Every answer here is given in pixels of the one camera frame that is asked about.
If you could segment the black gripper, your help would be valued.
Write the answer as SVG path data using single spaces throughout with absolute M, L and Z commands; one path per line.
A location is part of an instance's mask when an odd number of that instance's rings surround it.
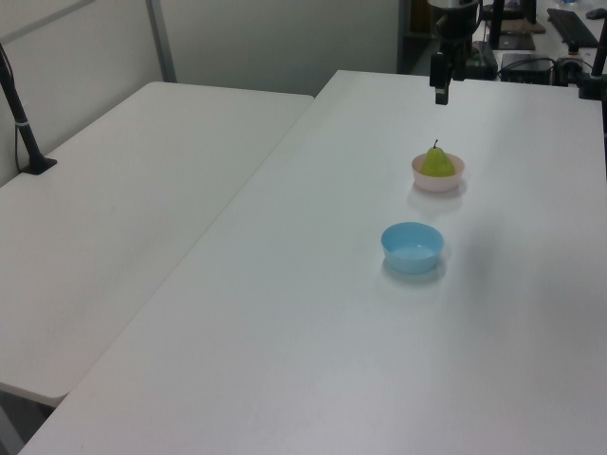
M 466 78 L 475 30 L 475 6 L 434 8 L 434 35 L 438 38 L 440 52 L 431 56 L 430 87 L 434 89 L 436 104 L 447 105 L 449 102 L 449 61 L 446 55 L 452 56 L 451 78 L 455 81 Z

